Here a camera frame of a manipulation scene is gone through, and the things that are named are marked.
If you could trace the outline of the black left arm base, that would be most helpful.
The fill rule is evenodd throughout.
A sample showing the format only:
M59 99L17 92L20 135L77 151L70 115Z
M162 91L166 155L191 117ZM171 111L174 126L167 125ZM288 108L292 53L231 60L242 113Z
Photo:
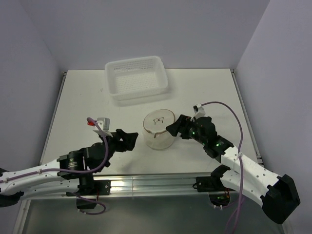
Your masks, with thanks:
M67 197L76 198L76 207L79 212L86 215L99 215L106 211L106 206L100 202L99 197L102 195L109 195L111 189L110 180L95 180L91 188L87 188L85 191L78 192L66 192ZM89 212L96 206L101 206L103 209L100 212Z

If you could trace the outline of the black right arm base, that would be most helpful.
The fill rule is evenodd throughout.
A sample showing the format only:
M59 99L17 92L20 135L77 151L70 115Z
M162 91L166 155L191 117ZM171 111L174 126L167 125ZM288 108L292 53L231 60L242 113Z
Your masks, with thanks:
M230 204L230 189L222 185L222 183L212 176L198 176L192 188L198 193L208 193L209 200L212 205L224 207Z

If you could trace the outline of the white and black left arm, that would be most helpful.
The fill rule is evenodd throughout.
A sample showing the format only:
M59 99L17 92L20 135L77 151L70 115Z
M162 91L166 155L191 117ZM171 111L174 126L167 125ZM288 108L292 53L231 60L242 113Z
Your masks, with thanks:
M67 193L89 195L94 191L93 176L109 167L114 153L132 151L138 133L98 131L100 142L89 147L71 151L51 162L33 168L9 172L0 171L0 205L9 207L21 199L44 193Z

